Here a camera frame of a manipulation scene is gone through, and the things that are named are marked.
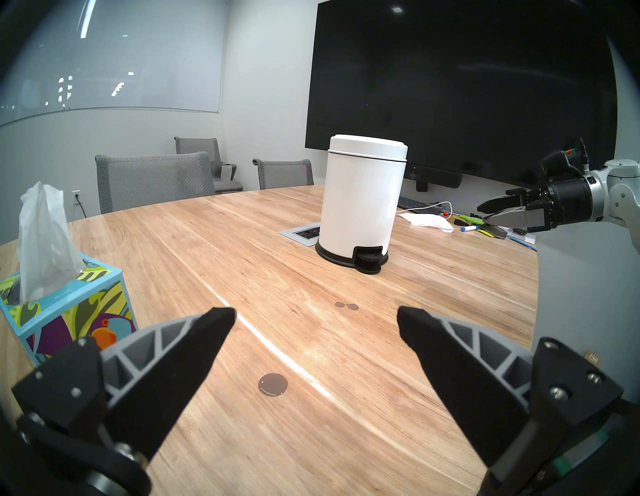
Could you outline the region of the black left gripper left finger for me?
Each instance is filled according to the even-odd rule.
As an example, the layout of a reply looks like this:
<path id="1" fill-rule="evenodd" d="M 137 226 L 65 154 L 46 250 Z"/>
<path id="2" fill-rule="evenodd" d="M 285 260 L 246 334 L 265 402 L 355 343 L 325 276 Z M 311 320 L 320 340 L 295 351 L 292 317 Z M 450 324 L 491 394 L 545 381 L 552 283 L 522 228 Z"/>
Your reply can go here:
<path id="1" fill-rule="evenodd" d="M 150 495 L 147 467 L 205 381 L 232 307 L 135 331 L 101 350 L 80 338 L 11 389 L 11 495 Z"/>

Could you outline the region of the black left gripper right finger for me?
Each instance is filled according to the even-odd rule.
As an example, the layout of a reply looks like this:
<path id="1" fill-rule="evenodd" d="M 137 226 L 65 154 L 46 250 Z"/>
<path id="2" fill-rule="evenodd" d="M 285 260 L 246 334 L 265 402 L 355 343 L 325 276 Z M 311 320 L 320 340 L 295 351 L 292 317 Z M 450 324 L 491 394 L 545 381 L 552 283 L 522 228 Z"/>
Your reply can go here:
<path id="1" fill-rule="evenodd" d="M 623 389 L 591 361 L 410 306 L 397 324 L 486 467 L 478 495 L 625 495 Z"/>

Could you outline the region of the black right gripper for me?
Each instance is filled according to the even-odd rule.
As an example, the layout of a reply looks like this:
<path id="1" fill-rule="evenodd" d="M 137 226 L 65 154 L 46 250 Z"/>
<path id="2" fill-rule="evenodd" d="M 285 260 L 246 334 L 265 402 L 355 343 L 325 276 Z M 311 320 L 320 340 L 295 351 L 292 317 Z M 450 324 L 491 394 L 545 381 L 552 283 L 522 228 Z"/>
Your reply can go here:
<path id="1" fill-rule="evenodd" d="M 590 221 L 593 215 L 595 177 L 552 179 L 528 191 L 517 187 L 491 198 L 477 207 L 490 225 L 527 230 L 550 231 L 561 225 Z"/>

